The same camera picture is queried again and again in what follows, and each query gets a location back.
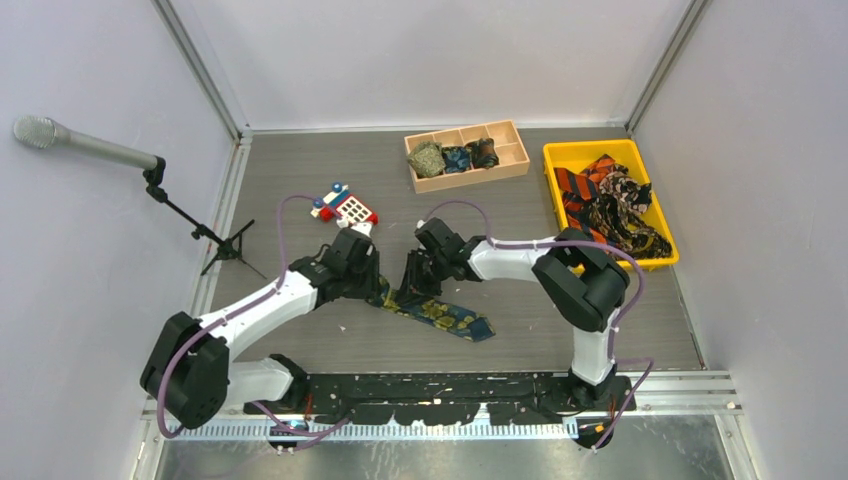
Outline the orange navy striped tie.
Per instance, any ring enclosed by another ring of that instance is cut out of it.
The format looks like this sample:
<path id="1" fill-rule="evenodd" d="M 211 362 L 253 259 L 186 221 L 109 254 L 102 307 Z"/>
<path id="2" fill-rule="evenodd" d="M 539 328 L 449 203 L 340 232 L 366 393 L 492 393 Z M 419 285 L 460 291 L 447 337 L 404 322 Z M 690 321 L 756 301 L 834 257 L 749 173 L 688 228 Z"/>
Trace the orange navy striped tie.
<path id="1" fill-rule="evenodd" d="M 601 199 L 601 181 L 617 167 L 612 157 L 603 155 L 577 173 L 566 168 L 554 169 L 567 226 L 581 230 L 591 240 L 613 247 L 620 244 L 602 232 L 598 221 L 590 219 L 590 208 Z"/>

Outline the blue yellow floral tie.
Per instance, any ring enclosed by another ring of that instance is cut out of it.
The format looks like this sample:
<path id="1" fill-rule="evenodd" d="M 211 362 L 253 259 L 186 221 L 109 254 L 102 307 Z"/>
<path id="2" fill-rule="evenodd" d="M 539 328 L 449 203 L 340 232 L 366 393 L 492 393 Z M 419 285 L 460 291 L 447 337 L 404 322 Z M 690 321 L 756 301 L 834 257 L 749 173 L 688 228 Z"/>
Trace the blue yellow floral tie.
<path id="1" fill-rule="evenodd" d="M 379 278 L 377 294 L 365 302 L 375 308 L 412 319 L 470 342 L 482 342 L 496 332 L 487 316 L 433 297 L 399 302 L 399 292 L 385 277 Z"/>

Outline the silver microphone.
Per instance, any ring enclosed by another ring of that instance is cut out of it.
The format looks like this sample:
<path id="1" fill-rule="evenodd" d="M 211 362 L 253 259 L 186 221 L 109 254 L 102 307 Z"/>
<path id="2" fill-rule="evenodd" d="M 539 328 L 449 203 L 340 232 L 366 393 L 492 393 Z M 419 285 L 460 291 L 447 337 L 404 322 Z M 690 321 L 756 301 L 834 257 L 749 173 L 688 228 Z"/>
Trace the silver microphone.
<path id="1" fill-rule="evenodd" d="M 65 148 L 142 170 L 155 170 L 161 164 L 155 155 L 83 134 L 48 117 L 21 116 L 13 124 L 13 134 L 34 149 Z"/>

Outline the dark brown rolled tie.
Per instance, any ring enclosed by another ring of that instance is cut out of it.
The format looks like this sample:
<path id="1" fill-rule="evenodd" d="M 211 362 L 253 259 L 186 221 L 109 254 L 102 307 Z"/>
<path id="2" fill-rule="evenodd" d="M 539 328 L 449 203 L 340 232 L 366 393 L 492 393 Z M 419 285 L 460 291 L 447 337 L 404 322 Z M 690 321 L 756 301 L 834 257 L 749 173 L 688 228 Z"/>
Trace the dark brown rolled tie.
<path id="1" fill-rule="evenodd" d="M 490 169 L 498 166 L 500 160 L 493 138 L 480 138 L 465 145 L 470 163 L 474 169 Z"/>

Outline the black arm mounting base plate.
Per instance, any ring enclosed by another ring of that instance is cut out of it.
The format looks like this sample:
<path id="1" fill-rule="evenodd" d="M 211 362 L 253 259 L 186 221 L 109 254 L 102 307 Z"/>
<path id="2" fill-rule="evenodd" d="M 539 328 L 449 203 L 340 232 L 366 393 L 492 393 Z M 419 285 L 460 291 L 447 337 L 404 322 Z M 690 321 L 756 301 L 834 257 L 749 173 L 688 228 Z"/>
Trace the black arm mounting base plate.
<path id="1" fill-rule="evenodd" d="M 315 426 L 466 427 L 484 413 L 494 427 L 577 422 L 577 443 L 604 447 L 615 420 L 635 407 L 629 378 L 613 374 L 590 386 L 572 373 L 312 374 L 295 379 L 280 400 L 255 401 L 250 414 L 295 415 Z"/>

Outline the olive green rolled tie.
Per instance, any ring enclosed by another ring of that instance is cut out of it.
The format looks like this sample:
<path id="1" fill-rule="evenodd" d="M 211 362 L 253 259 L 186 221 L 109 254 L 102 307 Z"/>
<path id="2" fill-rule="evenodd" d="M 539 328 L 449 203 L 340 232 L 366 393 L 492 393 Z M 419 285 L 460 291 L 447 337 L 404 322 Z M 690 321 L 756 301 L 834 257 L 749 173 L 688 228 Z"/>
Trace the olive green rolled tie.
<path id="1" fill-rule="evenodd" d="M 439 176 L 446 168 L 441 144 L 430 140 L 417 144 L 407 154 L 407 163 L 419 178 Z"/>

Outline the blue rolled tie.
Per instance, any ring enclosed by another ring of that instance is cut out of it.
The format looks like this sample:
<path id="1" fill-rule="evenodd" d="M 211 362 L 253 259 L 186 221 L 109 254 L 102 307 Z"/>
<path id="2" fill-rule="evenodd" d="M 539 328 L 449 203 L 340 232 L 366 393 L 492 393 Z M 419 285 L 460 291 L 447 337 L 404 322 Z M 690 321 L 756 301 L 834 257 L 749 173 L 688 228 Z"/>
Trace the blue rolled tie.
<path id="1" fill-rule="evenodd" d="M 444 146 L 441 154 L 445 174 L 463 173 L 472 169 L 471 152 L 464 146 Z"/>

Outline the yellow plastic bin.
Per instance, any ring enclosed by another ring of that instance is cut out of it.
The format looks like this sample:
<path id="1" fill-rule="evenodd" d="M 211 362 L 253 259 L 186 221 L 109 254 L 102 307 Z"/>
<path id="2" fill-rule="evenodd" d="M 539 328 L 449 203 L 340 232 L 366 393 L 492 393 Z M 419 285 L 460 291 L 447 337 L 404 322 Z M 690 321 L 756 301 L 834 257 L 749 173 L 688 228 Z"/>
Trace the yellow plastic bin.
<path id="1" fill-rule="evenodd" d="M 636 143 L 629 139 L 549 143 L 544 169 L 559 225 L 616 247 L 651 270 L 679 252 Z"/>

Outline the red white toy brick block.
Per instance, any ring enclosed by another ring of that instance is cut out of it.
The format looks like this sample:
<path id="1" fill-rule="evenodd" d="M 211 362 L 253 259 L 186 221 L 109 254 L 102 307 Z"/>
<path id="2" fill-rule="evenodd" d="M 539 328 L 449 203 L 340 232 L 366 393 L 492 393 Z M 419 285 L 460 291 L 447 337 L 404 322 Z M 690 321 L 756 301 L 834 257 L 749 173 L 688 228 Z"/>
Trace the red white toy brick block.
<path id="1" fill-rule="evenodd" d="M 342 221 L 348 224 L 370 223 L 377 225 L 377 213 L 355 196 L 347 184 L 334 182 L 330 191 L 323 197 L 313 200 L 310 215 L 325 223 Z"/>

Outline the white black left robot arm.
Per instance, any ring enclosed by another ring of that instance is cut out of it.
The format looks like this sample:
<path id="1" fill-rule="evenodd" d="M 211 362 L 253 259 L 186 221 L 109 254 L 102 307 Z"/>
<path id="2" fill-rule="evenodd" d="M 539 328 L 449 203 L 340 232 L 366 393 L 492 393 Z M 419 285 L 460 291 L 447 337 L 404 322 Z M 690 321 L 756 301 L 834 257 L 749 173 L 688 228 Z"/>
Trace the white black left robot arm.
<path id="1" fill-rule="evenodd" d="M 303 257 L 268 286 L 194 318 L 178 312 L 165 321 L 142 370 L 140 385 L 156 402 L 167 438 L 196 429 L 226 406 L 268 400 L 280 412 L 298 412 L 307 398 L 290 361 L 240 362 L 265 335 L 337 299 L 376 297 L 379 253 L 370 222 L 341 229 L 319 258 Z"/>

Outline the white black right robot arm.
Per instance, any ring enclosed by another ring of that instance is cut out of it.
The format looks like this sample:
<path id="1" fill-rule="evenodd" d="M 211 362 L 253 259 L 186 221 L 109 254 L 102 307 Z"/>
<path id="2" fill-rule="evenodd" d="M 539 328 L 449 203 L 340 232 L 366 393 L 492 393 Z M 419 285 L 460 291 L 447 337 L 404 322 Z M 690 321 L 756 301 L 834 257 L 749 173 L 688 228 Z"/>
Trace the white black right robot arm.
<path id="1" fill-rule="evenodd" d="M 421 223 L 415 237 L 419 246 L 407 256 L 395 297 L 398 304 L 440 296 L 441 284 L 448 278 L 536 283 L 574 329 L 572 400 L 591 411 L 610 398 L 616 372 L 611 331 L 629 277 L 609 256 L 607 245 L 590 241 L 574 228 L 533 241 L 500 241 L 485 235 L 464 239 L 439 218 Z"/>

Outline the black floral patterned tie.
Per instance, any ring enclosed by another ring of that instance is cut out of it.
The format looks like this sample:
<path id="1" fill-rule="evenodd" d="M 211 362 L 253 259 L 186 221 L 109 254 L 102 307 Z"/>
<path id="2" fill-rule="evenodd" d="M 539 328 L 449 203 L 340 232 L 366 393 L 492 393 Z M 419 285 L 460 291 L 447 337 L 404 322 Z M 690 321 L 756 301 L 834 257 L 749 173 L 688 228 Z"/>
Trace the black floral patterned tie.
<path id="1" fill-rule="evenodd" d="M 670 241 L 643 220 L 653 205 L 652 184 L 639 183 L 618 164 L 600 183 L 601 199 L 590 208 L 590 219 L 634 259 L 659 259 L 673 253 Z"/>

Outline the black microphone stand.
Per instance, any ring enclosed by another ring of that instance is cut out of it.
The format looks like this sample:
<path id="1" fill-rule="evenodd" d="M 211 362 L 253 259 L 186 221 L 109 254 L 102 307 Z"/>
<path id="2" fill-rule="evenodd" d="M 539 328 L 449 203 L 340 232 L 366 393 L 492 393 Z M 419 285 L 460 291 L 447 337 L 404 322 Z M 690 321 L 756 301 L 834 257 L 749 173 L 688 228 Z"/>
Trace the black microphone stand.
<path id="1" fill-rule="evenodd" d="M 202 238 L 210 240 L 215 246 L 215 255 L 212 259 L 203 267 L 201 270 L 200 276 L 205 276 L 212 267 L 218 262 L 225 262 L 230 260 L 236 260 L 243 265 L 247 266 L 253 272 L 259 275 L 263 280 L 268 280 L 268 277 L 264 275 L 259 269 L 254 267 L 244 258 L 243 252 L 243 240 L 246 232 L 255 224 L 255 220 L 251 219 L 248 221 L 242 228 L 240 228 L 233 235 L 222 238 L 217 235 L 209 226 L 204 223 L 199 222 L 194 217 L 186 213 L 183 209 L 178 207 L 175 203 L 173 203 L 165 191 L 165 189 L 161 186 L 164 180 L 164 173 L 166 169 L 166 160 L 162 157 L 155 156 L 154 157 L 154 167 L 151 169 L 145 169 L 143 171 L 143 177 L 147 183 L 145 191 L 148 193 L 150 197 L 152 197 L 158 203 L 164 204 L 173 210 L 176 214 L 178 214 L 183 219 L 187 220 L 193 227 L 193 231 L 191 232 L 191 236 L 195 240 L 200 240 Z"/>

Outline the wooden divided tray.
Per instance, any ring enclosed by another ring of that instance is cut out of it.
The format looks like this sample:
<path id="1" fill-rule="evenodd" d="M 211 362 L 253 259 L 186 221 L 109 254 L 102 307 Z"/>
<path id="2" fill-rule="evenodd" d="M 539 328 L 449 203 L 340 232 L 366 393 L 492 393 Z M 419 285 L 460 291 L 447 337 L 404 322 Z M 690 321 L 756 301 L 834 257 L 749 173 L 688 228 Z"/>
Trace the wooden divided tray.
<path id="1" fill-rule="evenodd" d="M 528 173 L 530 160 L 511 120 L 404 138 L 416 193 L 429 193 Z"/>

